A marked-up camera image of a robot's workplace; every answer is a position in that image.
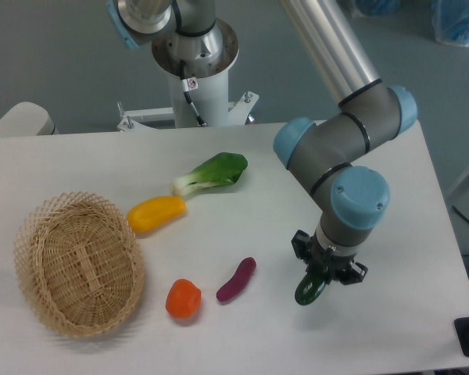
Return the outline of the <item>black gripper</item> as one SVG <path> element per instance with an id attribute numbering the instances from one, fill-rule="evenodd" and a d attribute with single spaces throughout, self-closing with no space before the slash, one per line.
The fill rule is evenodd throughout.
<path id="1" fill-rule="evenodd" d="M 306 264 L 306 273 L 329 272 L 342 285 L 361 283 L 367 275 L 367 267 L 354 261 L 358 246 L 338 245 L 322 229 L 316 229 L 312 237 L 297 230 L 291 244 L 295 256 Z"/>

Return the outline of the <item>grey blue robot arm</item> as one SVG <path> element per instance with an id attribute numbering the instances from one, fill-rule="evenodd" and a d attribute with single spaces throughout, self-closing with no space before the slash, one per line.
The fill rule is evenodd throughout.
<path id="1" fill-rule="evenodd" d="M 379 173 L 355 161 L 409 129 L 417 105 L 404 87 L 385 86 L 336 2 L 282 6 L 340 110 L 321 124 L 291 120 L 274 139 L 278 158 L 322 212 L 314 234 L 298 232 L 292 247 L 313 284 L 359 283 L 367 268 L 355 255 L 383 217 L 389 189 Z M 227 125 L 234 110 L 226 89 L 204 82 L 227 72 L 238 42 L 217 18 L 214 2 L 109 1 L 106 8 L 127 47 L 150 44 L 155 61 L 172 76 L 177 127 Z"/>

